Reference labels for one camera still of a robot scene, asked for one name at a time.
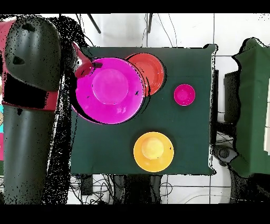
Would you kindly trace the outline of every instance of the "white tile floor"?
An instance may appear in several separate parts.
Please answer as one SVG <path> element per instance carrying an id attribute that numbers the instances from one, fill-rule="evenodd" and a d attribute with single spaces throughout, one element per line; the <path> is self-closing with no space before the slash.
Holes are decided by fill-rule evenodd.
<path id="1" fill-rule="evenodd" d="M 75 14 L 64 14 L 76 20 Z M 44 17 L 57 14 L 42 14 Z M 82 14 L 82 25 L 86 36 L 96 46 L 143 46 L 171 47 L 176 46 L 176 37 L 169 14 L 154 13 L 151 33 L 146 37 L 145 14 L 92 14 L 101 30 L 99 34 L 86 14 Z M 238 70 L 237 63 L 230 57 L 238 53 L 246 38 L 256 37 L 265 45 L 270 44 L 270 14 L 170 14 L 177 36 L 177 46 L 185 48 L 202 48 L 215 43 L 218 51 L 215 68 L 219 70 L 218 110 L 224 112 L 223 78 L 226 73 Z M 161 23 L 166 29 L 171 43 Z M 224 114 L 218 114 L 218 120 Z M 162 203 L 228 203 L 230 197 L 230 175 L 226 167 L 219 165 L 213 158 L 213 168 L 217 173 L 209 176 L 170 175 L 168 187 L 172 192 L 162 197 Z M 103 176 L 94 176 L 100 180 Z M 161 195 L 166 194 L 166 187 L 160 188 Z M 103 196 L 108 200 L 108 193 Z M 78 203 L 73 192 L 69 193 L 68 203 Z"/>

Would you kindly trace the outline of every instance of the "floor tile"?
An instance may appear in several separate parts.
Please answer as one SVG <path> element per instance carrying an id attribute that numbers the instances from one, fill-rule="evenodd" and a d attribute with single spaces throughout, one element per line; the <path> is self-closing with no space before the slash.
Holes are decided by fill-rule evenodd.
<path id="1" fill-rule="evenodd" d="M 96 46 L 141 46 L 143 30 L 146 27 L 144 16 L 143 13 L 92 14 L 101 34 L 86 14 L 82 14 L 81 25 L 85 35 Z"/>
<path id="2" fill-rule="evenodd" d="M 148 47 L 171 47 L 169 38 L 162 25 L 173 46 L 176 46 L 176 37 L 178 47 L 202 48 L 206 44 L 213 43 L 213 13 L 170 13 L 170 17 L 168 13 L 159 13 L 159 16 L 157 13 L 154 13 L 151 33 L 148 34 Z"/>
<path id="3" fill-rule="evenodd" d="M 230 172 L 227 167 L 219 164 L 219 161 L 213 156 L 212 166 L 216 170 L 216 174 L 211 176 L 211 186 L 230 186 Z"/>
<path id="4" fill-rule="evenodd" d="M 165 194 L 165 187 L 160 188 L 160 194 Z M 162 203 L 167 204 L 167 197 L 161 197 Z M 168 195 L 168 204 L 209 204 L 209 187 L 173 187 Z"/>
<path id="5" fill-rule="evenodd" d="M 217 55 L 237 54 L 247 38 L 270 44 L 270 15 L 260 13 L 215 13 Z"/>
<path id="6" fill-rule="evenodd" d="M 210 177 L 206 175 L 169 175 L 172 186 L 209 186 Z"/>
<path id="7" fill-rule="evenodd" d="M 228 204 L 230 188 L 211 188 L 211 204 Z"/>

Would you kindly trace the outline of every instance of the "magenta bowl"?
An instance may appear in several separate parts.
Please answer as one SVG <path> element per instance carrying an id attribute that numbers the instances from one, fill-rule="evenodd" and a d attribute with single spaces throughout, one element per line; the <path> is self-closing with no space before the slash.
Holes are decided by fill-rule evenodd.
<path id="1" fill-rule="evenodd" d="M 143 102 L 143 81 L 134 66 L 118 58 L 100 58 L 102 67 L 77 80 L 76 98 L 83 111 L 104 124 L 130 119 Z"/>
<path id="2" fill-rule="evenodd" d="M 195 99 L 195 90 L 188 84 L 181 84 L 175 89 L 173 96 L 176 103 L 181 106 L 188 106 Z"/>

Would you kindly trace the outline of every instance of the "table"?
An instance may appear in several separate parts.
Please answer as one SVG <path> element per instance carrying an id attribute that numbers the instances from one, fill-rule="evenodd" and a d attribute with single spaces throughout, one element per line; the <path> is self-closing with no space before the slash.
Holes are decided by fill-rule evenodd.
<path id="1" fill-rule="evenodd" d="M 133 158 L 136 140 L 146 132 L 161 132 L 171 140 L 175 154 L 165 170 L 155 174 L 211 175 L 209 117 L 211 55 L 216 46 L 205 48 L 96 48 L 82 49 L 91 58 L 126 58 L 133 53 L 151 53 L 163 63 L 167 76 L 163 88 L 151 96 L 147 108 L 135 118 L 117 125 L 87 122 L 72 111 L 72 174 L 154 174 L 142 170 Z M 187 83 L 196 91 L 186 107 L 173 99 L 175 88 Z"/>

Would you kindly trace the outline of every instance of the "yellow bowl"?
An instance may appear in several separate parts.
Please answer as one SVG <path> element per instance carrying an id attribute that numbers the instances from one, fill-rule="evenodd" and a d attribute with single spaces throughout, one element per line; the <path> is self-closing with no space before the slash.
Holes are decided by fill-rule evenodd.
<path id="1" fill-rule="evenodd" d="M 159 132 L 148 132 L 135 142 L 133 154 L 136 163 L 143 170 L 159 172 L 170 165 L 174 151 L 167 136 Z"/>

